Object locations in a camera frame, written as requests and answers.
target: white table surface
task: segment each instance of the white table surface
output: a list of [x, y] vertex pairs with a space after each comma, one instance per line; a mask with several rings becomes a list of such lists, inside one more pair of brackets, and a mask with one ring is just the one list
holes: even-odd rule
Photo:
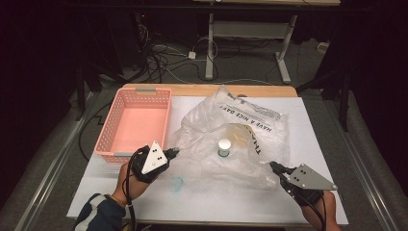
[[[183, 116], [203, 99], [204, 97], [193, 96], [172, 97], [168, 136], [180, 128]], [[298, 167], [304, 163], [333, 181], [300, 97], [245, 99], [279, 113], [289, 114], [291, 160], [288, 167]], [[119, 167], [119, 164], [106, 163], [102, 157], [93, 153], [67, 216], [77, 218], [94, 193], [112, 193]], [[245, 226], [308, 224], [298, 205], [281, 187], [276, 190], [249, 189], [215, 182], [211, 187], [198, 189], [196, 181], [199, 179], [177, 174], [182, 172], [181, 167], [177, 165], [177, 158], [172, 160], [163, 176], [133, 201], [139, 222], [229, 223]], [[168, 180], [169, 174], [176, 180]], [[337, 222], [340, 225], [348, 224], [339, 196], [337, 192], [334, 194], [337, 199]]]

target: table leg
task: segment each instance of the table leg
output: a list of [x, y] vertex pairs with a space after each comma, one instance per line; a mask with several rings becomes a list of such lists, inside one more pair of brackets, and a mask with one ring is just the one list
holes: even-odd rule
[[285, 58], [286, 51], [288, 50], [289, 42], [291, 41], [291, 36], [292, 36], [292, 32], [293, 32], [293, 28], [294, 28], [296, 19], [297, 19], [297, 15], [293, 15], [291, 17], [291, 21], [288, 25], [288, 28], [286, 30], [286, 35], [283, 40], [282, 51], [276, 52], [275, 54], [276, 61], [278, 62], [279, 70], [282, 76], [282, 80], [285, 84], [289, 84], [291, 82], [291, 78], [289, 77], [289, 72], [288, 72], [288, 69], [286, 68], [284, 58]]
[[208, 23], [208, 51], [207, 51], [207, 62], [205, 68], [205, 79], [213, 79], [213, 61], [214, 61], [214, 51], [213, 51], [213, 38], [214, 38], [214, 14], [210, 13], [210, 20]]

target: wooden table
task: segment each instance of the wooden table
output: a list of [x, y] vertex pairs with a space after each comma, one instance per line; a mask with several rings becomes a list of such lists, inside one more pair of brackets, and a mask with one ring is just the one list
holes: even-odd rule
[[[219, 88], [219, 85], [127, 84], [124, 88], [165, 88], [172, 89], [173, 96], [209, 96]], [[290, 86], [228, 85], [226, 88], [235, 96], [297, 97], [296, 90]]]
[[[171, 116], [167, 135], [172, 136], [181, 127], [181, 120], [193, 107], [214, 93], [218, 85], [166, 85], [130, 84], [125, 88], [172, 89]], [[333, 181], [323, 158], [312, 124], [300, 97], [292, 87], [276, 86], [225, 86], [233, 95], [244, 94], [250, 103], [289, 114], [288, 167], [305, 163], [329, 181]], [[115, 188], [119, 164], [107, 163], [93, 153], [67, 213], [77, 218], [85, 202], [94, 193], [111, 193]], [[174, 190], [172, 180], [183, 179]], [[170, 168], [160, 175], [140, 198], [133, 201], [137, 221], [140, 223], [230, 225], [265, 227], [310, 227], [298, 205], [288, 194], [277, 189], [254, 189], [219, 182], [205, 185], [201, 178], [186, 172], [184, 163], [171, 161]], [[348, 224], [343, 204], [337, 192], [337, 221]]]

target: small white bottle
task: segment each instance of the small white bottle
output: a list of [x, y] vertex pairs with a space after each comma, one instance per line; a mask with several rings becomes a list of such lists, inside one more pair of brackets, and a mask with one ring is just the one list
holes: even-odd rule
[[220, 157], [227, 157], [230, 152], [231, 142], [227, 139], [222, 139], [218, 142], [218, 155]]

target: pink plastic basket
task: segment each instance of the pink plastic basket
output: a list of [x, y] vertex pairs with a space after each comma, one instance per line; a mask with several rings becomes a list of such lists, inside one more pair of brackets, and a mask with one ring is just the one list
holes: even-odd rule
[[125, 163], [138, 148], [166, 142], [170, 89], [122, 88], [94, 148], [107, 162]]

